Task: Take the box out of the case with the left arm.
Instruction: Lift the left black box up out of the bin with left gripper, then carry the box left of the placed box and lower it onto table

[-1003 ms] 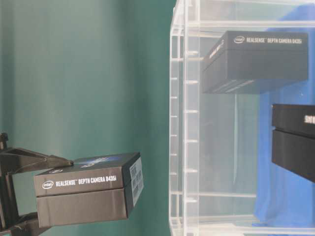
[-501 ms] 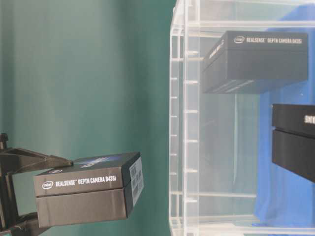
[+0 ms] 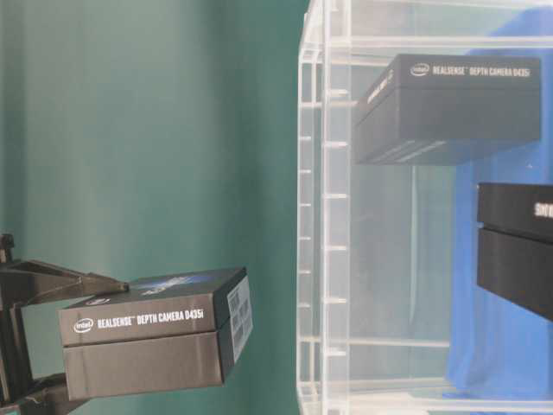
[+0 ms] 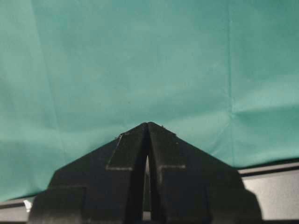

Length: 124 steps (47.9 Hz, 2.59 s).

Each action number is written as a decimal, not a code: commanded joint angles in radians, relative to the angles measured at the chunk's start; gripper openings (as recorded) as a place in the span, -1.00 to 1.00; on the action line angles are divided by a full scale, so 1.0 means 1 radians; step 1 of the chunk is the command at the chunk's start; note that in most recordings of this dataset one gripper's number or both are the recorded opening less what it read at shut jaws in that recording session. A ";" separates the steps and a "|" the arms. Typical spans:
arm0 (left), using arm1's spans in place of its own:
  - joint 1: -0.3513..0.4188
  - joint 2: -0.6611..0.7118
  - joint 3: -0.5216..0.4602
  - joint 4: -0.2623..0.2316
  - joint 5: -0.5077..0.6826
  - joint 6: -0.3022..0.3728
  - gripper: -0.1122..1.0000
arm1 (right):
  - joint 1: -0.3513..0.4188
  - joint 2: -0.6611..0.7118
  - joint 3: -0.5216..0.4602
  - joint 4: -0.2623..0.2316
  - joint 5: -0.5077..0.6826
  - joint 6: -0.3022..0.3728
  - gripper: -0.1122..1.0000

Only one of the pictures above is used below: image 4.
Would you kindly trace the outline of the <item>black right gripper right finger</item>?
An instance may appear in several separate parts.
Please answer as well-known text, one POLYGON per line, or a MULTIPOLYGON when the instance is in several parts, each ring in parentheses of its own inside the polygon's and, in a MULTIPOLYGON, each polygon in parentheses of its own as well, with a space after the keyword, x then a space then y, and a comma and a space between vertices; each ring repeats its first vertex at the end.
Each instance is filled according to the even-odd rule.
POLYGON ((150 122, 152 218, 163 224, 259 224, 256 196, 238 171, 150 122))

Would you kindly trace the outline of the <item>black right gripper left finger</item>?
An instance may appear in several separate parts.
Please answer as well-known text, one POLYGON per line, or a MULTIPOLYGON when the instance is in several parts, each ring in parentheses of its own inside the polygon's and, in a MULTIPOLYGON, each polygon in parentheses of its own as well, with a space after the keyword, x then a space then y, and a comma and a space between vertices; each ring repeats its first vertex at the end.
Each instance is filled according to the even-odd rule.
POLYGON ((30 224, 135 224, 142 221, 148 126, 55 171, 38 194, 30 224))

